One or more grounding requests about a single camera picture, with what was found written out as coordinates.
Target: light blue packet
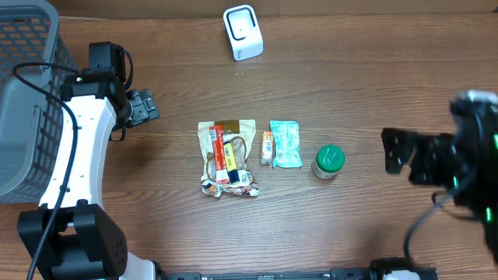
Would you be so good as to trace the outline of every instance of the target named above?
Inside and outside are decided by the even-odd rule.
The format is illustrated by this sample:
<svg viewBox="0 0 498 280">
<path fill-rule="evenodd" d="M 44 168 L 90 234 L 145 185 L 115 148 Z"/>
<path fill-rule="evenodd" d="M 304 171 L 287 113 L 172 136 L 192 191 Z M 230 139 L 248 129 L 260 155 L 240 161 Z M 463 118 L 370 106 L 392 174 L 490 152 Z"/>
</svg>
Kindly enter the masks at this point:
<svg viewBox="0 0 498 280">
<path fill-rule="evenodd" d="M 270 121 L 275 142 L 273 167 L 300 168 L 299 123 L 297 121 Z"/>
</svg>

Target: wooden table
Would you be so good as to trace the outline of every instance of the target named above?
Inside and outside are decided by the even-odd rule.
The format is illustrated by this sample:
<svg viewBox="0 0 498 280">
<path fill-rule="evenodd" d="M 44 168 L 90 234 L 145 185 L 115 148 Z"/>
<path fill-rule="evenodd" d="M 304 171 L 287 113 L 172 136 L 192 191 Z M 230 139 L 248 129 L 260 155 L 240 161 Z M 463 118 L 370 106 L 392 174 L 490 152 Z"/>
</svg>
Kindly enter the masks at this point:
<svg viewBox="0 0 498 280">
<path fill-rule="evenodd" d="M 221 19 L 62 21 L 81 67 L 88 43 L 130 51 L 133 87 L 149 88 L 159 120 L 107 150 L 106 212 L 129 249 L 167 271 L 310 271 L 367 266 L 402 255 L 412 220 L 435 188 L 384 171 L 381 129 L 452 132 L 448 100 L 498 86 L 493 14 L 261 18 L 262 56 L 234 62 Z M 258 198 L 201 192 L 199 121 L 255 119 L 249 156 Z M 271 120 L 301 127 L 300 170 L 259 164 Z M 346 154 L 330 184 L 310 165 L 333 143 Z M 16 233 L 19 212 L 0 207 L 0 278 L 22 279 L 30 257 Z M 479 224 L 436 214 L 412 240 L 416 260 L 441 279 L 496 278 Z"/>
</svg>

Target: mesh basket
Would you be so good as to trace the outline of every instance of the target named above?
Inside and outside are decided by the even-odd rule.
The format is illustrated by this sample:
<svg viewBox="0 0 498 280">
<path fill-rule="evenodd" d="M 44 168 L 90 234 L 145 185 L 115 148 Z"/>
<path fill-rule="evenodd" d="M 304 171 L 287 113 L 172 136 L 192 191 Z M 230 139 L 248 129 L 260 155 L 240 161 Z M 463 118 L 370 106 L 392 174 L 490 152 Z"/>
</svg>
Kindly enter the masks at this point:
<svg viewBox="0 0 498 280">
<path fill-rule="evenodd" d="M 12 77 L 12 67 L 22 62 L 44 61 L 77 69 L 71 54 L 58 35 L 58 14 L 46 1 L 0 0 L 0 203 L 39 201 L 47 188 L 57 157 L 62 133 L 62 108 L 43 95 L 29 93 L 26 98 L 37 99 L 33 110 L 39 109 L 26 123 L 31 123 L 33 137 L 11 141 L 13 128 L 22 127 L 25 119 L 6 117 L 12 109 L 6 105 L 32 89 L 19 86 L 20 81 Z M 59 96 L 59 86 L 70 72 L 50 67 L 21 68 L 25 78 L 37 77 L 38 86 Z"/>
</svg>

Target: crumpled food package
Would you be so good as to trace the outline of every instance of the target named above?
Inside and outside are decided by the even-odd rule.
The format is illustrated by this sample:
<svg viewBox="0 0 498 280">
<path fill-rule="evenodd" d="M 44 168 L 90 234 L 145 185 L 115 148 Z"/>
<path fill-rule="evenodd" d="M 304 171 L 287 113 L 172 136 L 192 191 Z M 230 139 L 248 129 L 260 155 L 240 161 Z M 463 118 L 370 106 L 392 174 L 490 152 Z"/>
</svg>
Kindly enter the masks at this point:
<svg viewBox="0 0 498 280">
<path fill-rule="evenodd" d="M 218 125 L 221 125 L 222 129 L 220 130 L 223 130 L 223 139 L 216 138 L 215 128 L 219 128 L 217 127 Z M 217 198 L 223 192 L 250 197 L 259 195 L 258 184 L 246 164 L 255 135 L 255 120 L 205 121 L 198 124 L 199 145 L 204 159 L 204 174 L 201 177 L 202 192 Z M 220 159 L 216 162 L 217 159 L 215 159 L 213 148 L 215 141 L 220 141 L 221 145 L 224 145 L 224 149 L 220 149 L 220 152 L 216 154 L 227 155 L 227 159 L 223 157 L 223 160 Z M 227 149 L 227 144 L 230 144 L 233 153 Z M 219 163 L 226 161 L 230 165 L 228 169 L 232 169 L 230 174 L 235 173 L 235 177 L 238 179 L 237 182 L 232 180 L 233 176 L 230 177 L 230 181 L 226 175 L 223 175 L 227 174 L 226 170 L 219 170 Z"/>
</svg>

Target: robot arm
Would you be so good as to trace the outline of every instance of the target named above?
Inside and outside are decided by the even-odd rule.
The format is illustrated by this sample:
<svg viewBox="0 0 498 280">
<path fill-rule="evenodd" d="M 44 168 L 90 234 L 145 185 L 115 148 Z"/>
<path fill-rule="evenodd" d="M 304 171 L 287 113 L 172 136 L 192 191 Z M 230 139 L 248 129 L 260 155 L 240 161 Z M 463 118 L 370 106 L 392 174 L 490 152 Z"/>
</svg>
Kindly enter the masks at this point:
<svg viewBox="0 0 498 280">
<path fill-rule="evenodd" d="M 75 162 L 69 178 L 69 191 L 62 201 L 62 208 L 74 207 L 80 199 L 89 204 L 102 204 L 102 173 L 106 157 L 107 142 L 116 125 L 116 112 L 108 98 L 81 96 L 66 103 L 78 119 L 79 141 L 76 146 Z M 54 172 L 47 190 L 41 197 L 40 206 L 55 206 L 69 159 L 72 144 L 72 122 L 64 110 L 64 124 L 61 143 L 55 161 Z"/>
<path fill-rule="evenodd" d="M 19 216 L 18 233 L 33 257 L 44 229 L 50 230 L 36 263 L 44 279 L 154 280 L 160 267 L 129 253 L 125 235 L 103 210 L 102 175 L 111 132 L 152 121 L 159 113 L 147 89 L 126 92 L 133 71 L 126 80 L 128 52 L 110 42 L 91 44 L 89 52 L 94 68 L 67 76 L 60 90 L 76 116 L 79 138 L 56 222 L 48 228 L 72 149 L 74 124 L 66 110 L 50 183 L 38 210 Z M 76 234 L 60 235 L 67 226 L 74 226 Z"/>
</svg>

